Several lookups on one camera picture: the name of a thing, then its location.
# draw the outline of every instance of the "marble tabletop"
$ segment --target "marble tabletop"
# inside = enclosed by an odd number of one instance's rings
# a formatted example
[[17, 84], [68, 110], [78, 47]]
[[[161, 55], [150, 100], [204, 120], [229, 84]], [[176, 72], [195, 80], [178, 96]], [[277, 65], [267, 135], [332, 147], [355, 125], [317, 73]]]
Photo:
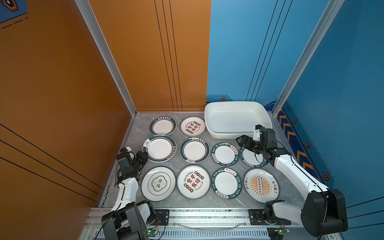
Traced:
[[[169, 116], [175, 119], [177, 123], [176, 130], [170, 134], [170, 136], [175, 140], [177, 145], [177, 151], [175, 155], [169, 159], [166, 162], [156, 163], [152, 161], [148, 161], [147, 164], [144, 166], [142, 173], [140, 175], [140, 182], [139, 182], [139, 190], [137, 191], [136, 195], [136, 202], [140, 202], [145, 199], [141, 192], [141, 181], [144, 178], [145, 174], [151, 170], [154, 167], [158, 166], [164, 166], [168, 167], [173, 171], [175, 174], [175, 177], [177, 178], [180, 170], [185, 168], [186, 166], [190, 165], [190, 163], [184, 161], [180, 156], [180, 144], [189, 136], [184, 135], [180, 131], [180, 123], [183, 119], [185, 119], [188, 116], [198, 116], [202, 119], [204, 119], [204, 113], [138, 113], [135, 117], [135, 120], [133, 122], [133, 126], [131, 129], [131, 132], [129, 134], [127, 143], [125, 146], [129, 146], [132, 148], [132, 151], [134, 153], [138, 151], [142, 151], [143, 143], [147, 138], [152, 136], [151, 132], [149, 131], [149, 126], [151, 122], [160, 116]], [[207, 130], [203, 134], [199, 136], [200, 138], [203, 138], [208, 144], [210, 149], [212, 150], [212, 147], [214, 147], [219, 142], [228, 142], [233, 144], [237, 147], [239, 150], [240, 147], [236, 143], [235, 139], [215, 139], [211, 137]], [[281, 137], [279, 134], [276, 134], [276, 138], [282, 142]], [[216, 162], [213, 161], [212, 155], [210, 154], [206, 160], [199, 163], [198, 165], [205, 168], [210, 176], [221, 166], [219, 166]], [[230, 167], [231, 169], [235, 170], [242, 179], [244, 179], [244, 175], [246, 172], [248, 172], [251, 168], [247, 165], [245, 165], [240, 159], [239, 161]], [[278, 199], [285, 200], [287, 203], [296, 205], [298, 207], [302, 207], [304, 205], [304, 199], [297, 190], [297, 188], [285, 177], [279, 170], [271, 166], [270, 164], [267, 164], [263, 167], [263, 169], [269, 171], [272, 173], [275, 178], [277, 179], [279, 186], [280, 186], [280, 196]], [[104, 201], [103, 206], [104, 207], [112, 207], [116, 201], [116, 197], [118, 194], [118, 188], [111, 185], [108, 194], [106, 196], [106, 199]], [[247, 191], [243, 189], [242, 193], [235, 199], [227, 200], [219, 197], [216, 195], [212, 187], [210, 187], [207, 194], [205, 194], [203, 197], [199, 199], [187, 199], [177, 189], [177, 186], [173, 190], [172, 194], [167, 197], [166, 199], [159, 201], [159, 202], [152, 202], [154, 207], [263, 207], [264, 204], [258, 203], [253, 198], [249, 196]]]

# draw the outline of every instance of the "plate with orange sunburst design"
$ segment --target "plate with orange sunburst design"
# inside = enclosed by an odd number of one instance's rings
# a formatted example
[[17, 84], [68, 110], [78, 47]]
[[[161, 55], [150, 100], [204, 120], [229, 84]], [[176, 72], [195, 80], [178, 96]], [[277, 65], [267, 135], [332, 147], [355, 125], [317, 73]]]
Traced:
[[276, 200], [280, 195], [276, 178], [261, 168], [251, 169], [245, 174], [244, 186], [247, 193], [260, 203]]

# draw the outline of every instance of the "ventilation grille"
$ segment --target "ventilation grille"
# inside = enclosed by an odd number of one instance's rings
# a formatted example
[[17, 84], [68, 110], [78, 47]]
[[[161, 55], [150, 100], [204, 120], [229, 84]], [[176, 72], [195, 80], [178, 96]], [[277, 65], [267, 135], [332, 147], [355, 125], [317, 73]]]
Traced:
[[[150, 237], [150, 239], [157, 239], [161, 234], [163, 234], [164, 231], [160, 230], [159, 234], [156, 237]], [[100, 231], [98, 239], [104, 238], [104, 232], [103, 230]], [[268, 231], [266, 228], [241, 228], [241, 229], [235, 229], [231, 231], [200, 231], [200, 230], [185, 230], [184, 228], [171, 228], [166, 229], [163, 236], [161, 237], [162, 240], [166, 239], [233, 239], [233, 238], [251, 238], [251, 239], [270, 239], [268, 236]]]

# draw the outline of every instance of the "blue wall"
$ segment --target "blue wall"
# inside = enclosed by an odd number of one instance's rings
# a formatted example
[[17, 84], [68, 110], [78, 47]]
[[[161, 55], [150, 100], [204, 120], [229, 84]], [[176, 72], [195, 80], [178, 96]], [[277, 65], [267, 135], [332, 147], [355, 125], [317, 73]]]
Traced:
[[207, 102], [277, 99], [327, 4], [212, 0]]
[[[382, 147], [384, 1], [345, 1], [288, 98], [343, 192], [347, 206], [384, 196]], [[348, 217], [384, 210], [384, 199]], [[349, 227], [384, 222], [384, 212]], [[347, 240], [381, 239], [384, 225], [350, 229]]]

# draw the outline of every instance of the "plate with chinese text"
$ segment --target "plate with chinese text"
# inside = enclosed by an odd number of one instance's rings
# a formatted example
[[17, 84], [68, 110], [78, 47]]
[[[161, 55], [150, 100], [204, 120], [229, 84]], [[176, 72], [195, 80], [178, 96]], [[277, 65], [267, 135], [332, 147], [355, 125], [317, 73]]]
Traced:
[[276, 200], [280, 195], [280, 187], [276, 178], [264, 169], [251, 169], [244, 177], [247, 193], [259, 203]]
[[143, 152], [152, 162], [165, 162], [175, 155], [176, 142], [168, 135], [155, 135], [144, 142]]
[[208, 143], [200, 137], [190, 137], [180, 145], [181, 157], [190, 163], [204, 161], [209, 155]]
[[222, 167], [230, 167], [237, 163], [239, 152], [235, 146], [227, 142], [220, 142], [212, 148], [213, 160]]
[[260, 168], [268, 164], [262, 154], [255, 154], [248, 149], [241, 148], [239, 151], [240, 159], [249, 167]]
[[210, 185], [208, 172], [198, 166], [189, 165], [180, 171], [177, 177], [177, 188], [180, 193], [189, 199], [198, 199], [204, 196]]
[[205, 131], [205, 122], [199, 117], [187, 117], [181, 122], [180, 130], [187, 136], [195, 137]]
[[237, 172], [223, 167], [212, 176], [211, 185], [215, 193], [224, 199], [235, 199], [243, 190], [243, 181]]
[[150, 201], [166, 199], [175, 189], [176, 178], [167, 167], [155, 167], [147, 172], [141, 182], [141, 191]]
[[176, 129], [176, 122], [173, 118], [162, 116], [158, 117], [149, 126], [153, 135], [169, 135]]

